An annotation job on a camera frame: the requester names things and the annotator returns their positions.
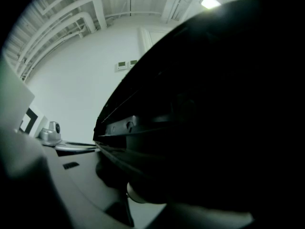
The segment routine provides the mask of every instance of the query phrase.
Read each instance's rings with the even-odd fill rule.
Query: white wall
[[[173,28],[159,17],[132,16],[114,21],[105,31],[73,38],[46,57],[27,81],[34,104],[61,125],[64,140],[91,143],[96,119],[128,71],[114,72],[121,61],[141,57],[140,26]]]

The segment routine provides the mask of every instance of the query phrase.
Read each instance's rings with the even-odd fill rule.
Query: wall switch panel
[[[126,69],[127,69],[126,62],[119,62],[116,65],[116,71],[123,71],[123,70],[126,70]]]
[[[131,69],[138,61],[137,60],[131,60],[129,62],[129,68]]]

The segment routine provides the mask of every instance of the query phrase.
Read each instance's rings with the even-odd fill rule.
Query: ceiling pipe
[[[27,43],[26,47],[22,50],[18,61],[21,62],[25,56],[25,54],[28,52],[30,47],[33,45],[33,43],[41,36],[41,34],[50,27],[56,20],[61,18],[66,13],[71,12],[72,10],[76,9],[77,7],[80,7],[88,2],[93,2],[95,13],[97,20],[99,21],[99,24],[101,26],[101,29],[107,28],[107,23],[103,14],[103,5],[102,0],[77,0],[76,2],[68,5],[67,7],[63,8],[61,11],[59,11],[57,14],[52,16],[43,26],[39,28],[39,30],[31,37],[30,41]]]
[[[161,15],[161,21],[164,23],[168,23],[169,19],[171,19],[171,14],[174,13],[173,8],[177,6],[177,2],[179,0],[166,0],[166,3],[163,8],[163,12]]]
[[[56,27],[59,23],[63,22],[66,18],[72,16],[72,13],[67,14],[66,16],[62,17],[59,21],[57,21],[54,25],[52,25],[51,27],[49,27],[49,29],[30,47],[29,50],[31,50],[32,48],[34,48],[41,40],[43,37],[45,37],[45,35],[47,35],[49,33],[49,31],[51,31],[54,27]]]
[[[37,9],[42,15],[45,15],[47,12],[49,12],[53,7],[55,7],[57,4],[59,4],[63,0],[55,0],[53,3],[51,3],[49,6],[47,6],[44,10],[39,6]]]
[[[122,9],[121,9],[121,13],[123,13],[123,10],[124,10],[124,8],[125,8],[125,6],[126,6],[126,3],[127,3],[127,2],[125,2],[124,5],[123,5],[123,7],[122,7]]]
[[[43,45],[51,39],[53,36],[55,36],[57,33],[59,33],[61,30],[66,28],[67,26],[75,23],[77,20],[83,18],[85,21],[86,26],[90,30],[91,33],[96,32],[96,27],[94,25],[94,22],[88,12],[80,12],[71,18],[67,19],[63,23],[61,23],[58,27],[56,27],[54,30],[52,30],[50,33],[48,33],[34,48],[34,50],[30,53],[27,60],[25,61],[25,64],[28,65],[30,60],[34,57],[34,55],[43,47]]]
[[[166,23],[169,23],[169,21],[172,19],[173,14],[175,13],[175,10],[177,9],[178,3],[179,3],[179,0],[174,0],[173,6],[170,10]]]
[[[27,66],[25,65],[25,63],[22,62],[22,67],[21,67],[19,73],[17,73],[18,77],[21,77],[21,76],[22,76],[22,74],[23,74],[23,72],[24,72],[24,70],[25,70],[26,67],[27,67]]]
[[[16,72],[16,73],[17,73],[17,71],[18,71],[18,69],[19,69],[21,63],[22,63],[22,61],[21,61],[21,62],[17,61],[16,66],[15,66],[15,72]]]
[[[55,47],[57,47],[59,44],[63,43],[64,41],[72,38],[73,36],[76,35],[81,35],[83,32],[85,32],[86,30],[86,26],[83,27],[83,29],[81,31],[76,31],[74,33],[71,33],[67,36],[64,36],[62,38],[60,38],[58,41],[56,41],[55,43],[52,43],[46,50],[44,50],[36,59],[36,61],[33,63],[33,65],[30,67],[29,71],[27,72],[26,77],[24,78],[24,82],[27,80],[27,78],[29,77],[31,71],[35,68],[35,66],[41,61],[41,59],[46,56],[51,50],[53,50]]]
[[[154,11],[135,11],[135,12],[122,12],[122,13],[113,13],[113,14],[108,14],[105,16],[105,18],[116,16],[116,15],[121,15],[121,14],[129,14],[129,13],[153,13],[153,14],[161,14],[160,12],[154,12]]]

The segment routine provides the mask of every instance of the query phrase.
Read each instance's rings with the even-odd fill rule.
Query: ceiling
[[[33,0],[12,29],[2,54],[26,80],[42,58],[72,36],[86,36],[90,28],[106,30],[113,19],[138,15],[159,16],[164,23],[183,22],[202,10],[200,0]]]

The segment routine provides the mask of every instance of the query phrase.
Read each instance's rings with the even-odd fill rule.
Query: ceiling light
[[[206,7],[207,9],[212,9],[212,8],[215,8],[215,7],[219,6],[219,5],[221,5],[221,4],[217,0],[203,0],[201,2],[201,5]]]

